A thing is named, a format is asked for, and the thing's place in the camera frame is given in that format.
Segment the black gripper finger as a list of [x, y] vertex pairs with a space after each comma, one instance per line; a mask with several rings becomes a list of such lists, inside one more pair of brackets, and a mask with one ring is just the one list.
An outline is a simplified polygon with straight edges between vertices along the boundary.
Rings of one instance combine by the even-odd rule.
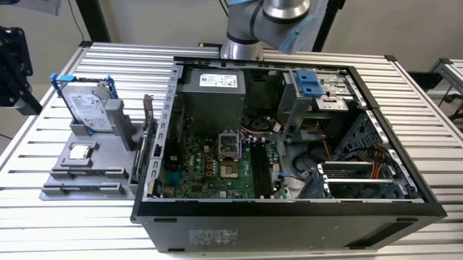
[[1, 107], [12, 107], [18, 102], [18, 97], [11, 90], [11, 86], [15, 85], [15, 78], [12, 75], [12, 68], [8, 61], [7, 48], [1, 46]]
[[32, 94], [32, 85], [28, 77], [34, 75], [27, 38], [22, 28], [1, 27], [1, 46], [5, 46], [8, 61], [12, 68], [15, 85], [11, 86], [18, 99], [12, 107], [23, 115], [39, 115], [43, 106]]

